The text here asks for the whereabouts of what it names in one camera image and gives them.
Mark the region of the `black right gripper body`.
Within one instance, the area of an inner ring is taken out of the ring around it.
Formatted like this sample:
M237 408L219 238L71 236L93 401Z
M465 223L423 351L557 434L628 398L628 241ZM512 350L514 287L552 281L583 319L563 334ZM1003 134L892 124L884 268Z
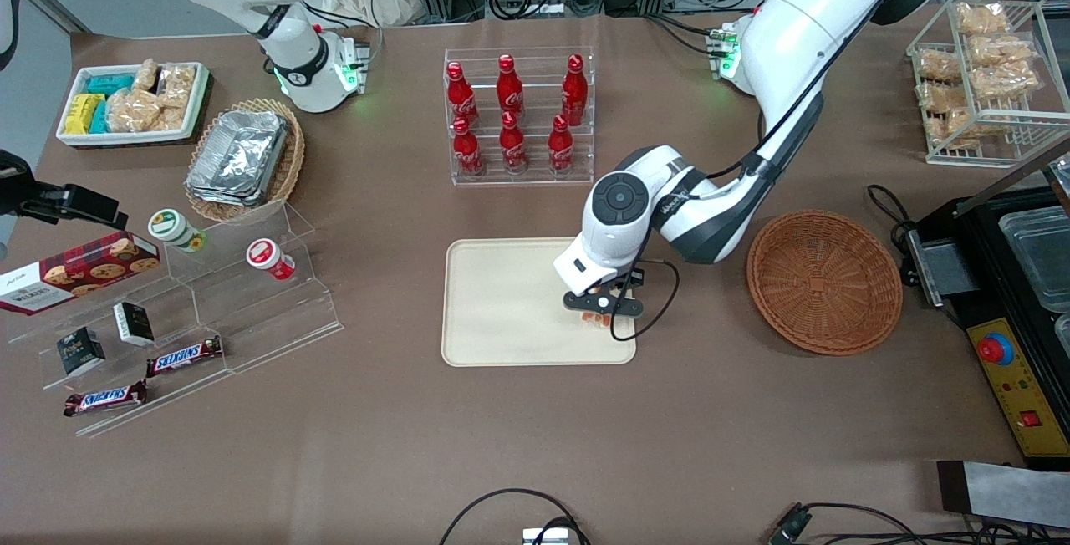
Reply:
M22 203L37 198L37 180L27 161L1 151L1 215L16 215Z

